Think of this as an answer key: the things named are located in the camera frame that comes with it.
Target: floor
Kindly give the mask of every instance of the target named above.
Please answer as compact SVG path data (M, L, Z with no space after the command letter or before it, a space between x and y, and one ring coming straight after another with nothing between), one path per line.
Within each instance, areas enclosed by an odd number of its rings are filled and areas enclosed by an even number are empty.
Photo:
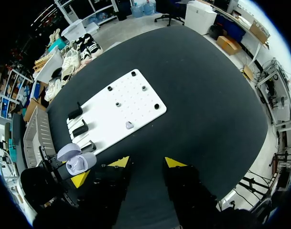
M104 50L106 50L114 43L124 42L142 33L165 27L168 23L167 19L158 20L157 23L154 23L154 19L158 17L160 17L160 14L144 16L141 18L133 18L132 16L128 16L128 18L124 21L113 20L105 25L102 25L98 33L95 34L93 37L100 44L100 46ZM181 23L175 20L172 21L171 25L182 26ZM235 55L229 56L219 46L216 45L215 40L213 40L208 35L205 35L204 37L208 41L210 41L215 47L217 47L221 52L223 52L238 69L242 69L244 65L250 63L251 59L246 55L244 51L240 51L239 53ZM252 64L250 68L254 73L259 71L256 65L254 64ZM250 86L254 89L255 93L257 94L256 89L255 89L255 81L249 81L248 79L246 80L248 81ZM263 110L268 114L267 122L268 122L269 128L268 128L267 136L263 144L263 147L261 151L259 152L257 159L251 166L250 171L270 179L272 177L272 169L271 167L269 167L269 164L271 163L274 153L278 151L278 139L276 136L276 128L271 125L268 110L264 104L262 104L262 106L263 106ZM262 178L250 172L247 172L245 176L248 178L254 178L255 181L262 183L264 185L266 184ZM257 189L261 192L267 191L265 188L257 188ZM257 197L254 194L252 194L251 192L249 192L248 190L246 190L240 185L236 186L236 192L242 195L251 205L255 205L258 201ZM232 200L234 200L236 208L251 209L252 206L249 203L247 203L236 192L232 190L228 195L224 197L223 200L221 200L222 208L226 208L227 206L229 206L229 203Z

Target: black office chair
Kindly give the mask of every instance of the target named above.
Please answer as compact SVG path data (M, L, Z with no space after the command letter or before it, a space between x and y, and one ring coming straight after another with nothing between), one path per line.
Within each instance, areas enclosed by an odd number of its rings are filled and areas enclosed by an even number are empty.
M171 25L171 19L180 21L184 25L184 21L181 20L180 17L185 17L186 5L176 2L179 2L179 0L156 0L156 11L163 13L163 15L156 18L155 22L157 22L158 19L168 18L169 24L167 26Z

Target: black tool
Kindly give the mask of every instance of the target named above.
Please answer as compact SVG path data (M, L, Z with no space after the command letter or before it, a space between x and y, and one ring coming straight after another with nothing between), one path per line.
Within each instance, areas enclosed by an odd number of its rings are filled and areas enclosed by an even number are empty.
M77 102L78 108L69 113L68 118L69 120L75 119L76 117L80 116L83 113L83 109L80 106L79 102Z
M87 123L82 119L82 122L84 125L80 126L79 128L75 129L72 133L73 133L73 137L77 137L81 134L83 134L84 132L89 130L89 127L87 125Z
M90 144L82 148L82 153L93 152L97 149L96 145L90 140Z

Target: box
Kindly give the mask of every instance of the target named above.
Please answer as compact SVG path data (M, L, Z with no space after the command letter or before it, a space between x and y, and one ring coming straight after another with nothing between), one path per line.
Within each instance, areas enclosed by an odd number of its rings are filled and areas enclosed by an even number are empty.
M252 23L249 31L251 31L263 44L267 41L267 39L270 36L269 31L265 29L263 25L261 25L256 20L254 20L254 22Z
M254 74L247 65L244 66L243 72L250 80L254 79Z
M24 120L25 122L29 122L32 116L32 113L34 112L35 108L39 107L40 109L45 111L45 107L40 104L37 100L35 100L34 98L31 99L29 106L26 108L26 112L24 115Z
M236 54L242 49L238 42L229 36L219 36L216 43L229 55Z

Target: brown cardboard box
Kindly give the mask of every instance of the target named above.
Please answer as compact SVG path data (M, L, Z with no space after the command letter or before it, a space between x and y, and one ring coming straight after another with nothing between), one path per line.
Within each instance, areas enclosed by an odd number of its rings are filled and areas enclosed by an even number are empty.
M32 113L34 112L36 107L39 107L40 109L45 111L45 107L41 105L37 100L32 98L29 106L26 108L26 112L24 116L25 122L29 122L29 120L31 119Z
M219 36L216 43L229 55L236 54L242 49L238 42L229 36Z
M6 87L6 80L3 79L2 83L0 83L0 91L3 93Z
M263 44L269 38L269 32L256 20L252 23L249 31L251 31Z

